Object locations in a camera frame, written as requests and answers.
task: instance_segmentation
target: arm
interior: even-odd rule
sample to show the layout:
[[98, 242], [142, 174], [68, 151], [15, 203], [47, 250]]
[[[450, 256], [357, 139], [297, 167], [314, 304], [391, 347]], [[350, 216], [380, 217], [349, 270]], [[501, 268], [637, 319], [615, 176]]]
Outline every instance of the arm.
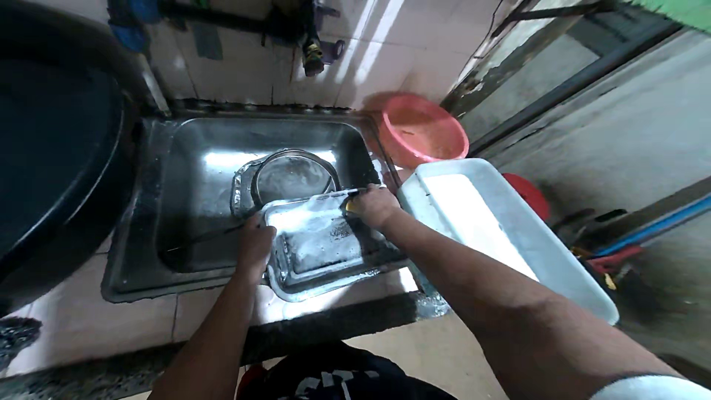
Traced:
[[369, 186], [354, 206], [437, 287], [512, 400], [589, 399], [621, 377], [680, 376], [572, 301], [415, 220], [387, 189]]
[[200, 328], [156, 381], [150, 400], [232, 400], [257, 284], [269, 259], [273, 226], [250, 218], [238, 241], [237, 269]]

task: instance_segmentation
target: pink plastic basin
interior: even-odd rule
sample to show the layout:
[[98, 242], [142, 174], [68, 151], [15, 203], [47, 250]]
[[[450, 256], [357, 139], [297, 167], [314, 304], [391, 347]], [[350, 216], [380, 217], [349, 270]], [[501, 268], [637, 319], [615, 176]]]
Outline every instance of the pink plastic basin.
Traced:
[[425, 162], [461, 159], [469, 151], [469, 138], [454, 117], [410, 94], [385, 102], [380, 141], [395, 165], [410, 169]]

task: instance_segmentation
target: stainless steel sink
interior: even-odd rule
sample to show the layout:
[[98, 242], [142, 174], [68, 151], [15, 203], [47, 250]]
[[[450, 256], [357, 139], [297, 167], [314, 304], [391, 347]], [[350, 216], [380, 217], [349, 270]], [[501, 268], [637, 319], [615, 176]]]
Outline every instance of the stainless steel sink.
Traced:
[[[109, 254], [102, 293], [124, 302], [223, 285], [231, 276], [235, 234], [162, 256], [202, 233], [230, 228], [235, 172], [284, 148], [331, 163], [343, 189], [380, 183], [394, 172], [382, 154], [371, 118], [349, 113], [186, 113], [172, 121], [145, 120], [139, 178]], [[365, 143], [377, 147], [376, 153]]]

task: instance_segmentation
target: hand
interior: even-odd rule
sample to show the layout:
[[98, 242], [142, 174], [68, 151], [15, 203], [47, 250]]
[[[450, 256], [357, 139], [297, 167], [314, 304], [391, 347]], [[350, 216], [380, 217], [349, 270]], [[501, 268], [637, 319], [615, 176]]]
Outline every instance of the hand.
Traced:
[[237, 238], [237, 269], [235, 274], [246, 277], [255, 285], [262, 279], [262, 274], [272, 253], [272, 242], [277, 235], [273, 226], [260, 226], [262, 215], [251, 216], [239, 230]]
[[380, 230], [385, 221], [400, 210], [400, 203], [386, 187], [368, 184], [368, 189], [353, 200], [353, 208], [360, 219], [373, 229]]

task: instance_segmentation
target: blue pipe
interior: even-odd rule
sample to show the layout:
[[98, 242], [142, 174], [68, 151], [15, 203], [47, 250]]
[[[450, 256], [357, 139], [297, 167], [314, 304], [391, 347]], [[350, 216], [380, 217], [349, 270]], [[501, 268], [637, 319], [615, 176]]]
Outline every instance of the blue pipe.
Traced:
[[705, 199], [700, 200], [694, 204], [690, 204], [684, 207], [683, 209], [676, 211], [674, 214], [671, 214], [670, 216], [667, 216], [664, 219], [652, 223], [650, 226], [642, 229], [641, 231], [629, 234], [627, 236], [623, 236], [621, 239], [614, 242], [610, 246], [598, 250], [595, 255], [609, 256], [610, 254], [621, 250], [622, 248], [625, 248], [631, 244], [645, 241], [645, 239], [647, 239], [649, 236], [654, 235], [655, 233], [664, 231], [680, 223], [686, 222], [687, 220], [699, 216], [700, 214], [703, 214], [706, 211], [709, 211], [710, 209], [711, 196], [706, 197]]

